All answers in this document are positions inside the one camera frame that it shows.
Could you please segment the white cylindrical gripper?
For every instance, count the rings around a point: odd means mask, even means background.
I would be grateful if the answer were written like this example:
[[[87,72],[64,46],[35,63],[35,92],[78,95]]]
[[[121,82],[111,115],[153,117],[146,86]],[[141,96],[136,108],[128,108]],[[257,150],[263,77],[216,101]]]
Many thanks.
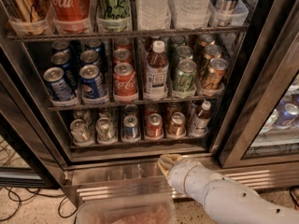
[[[183,159],[179,154],[163,154],[157,160],[168,184],[188,197],[203,197],[206,187],[223,175],[207,169],[201,162]]]

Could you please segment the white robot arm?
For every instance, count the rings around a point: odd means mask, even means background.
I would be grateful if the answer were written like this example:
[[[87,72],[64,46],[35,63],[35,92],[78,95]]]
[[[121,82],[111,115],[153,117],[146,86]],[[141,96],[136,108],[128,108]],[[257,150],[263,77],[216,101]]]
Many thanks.
[[[164,154],[157,163],[167,183],[200,203],[218,224],[299,224],[298,211],[264,200],[254,189],[200,161]]]

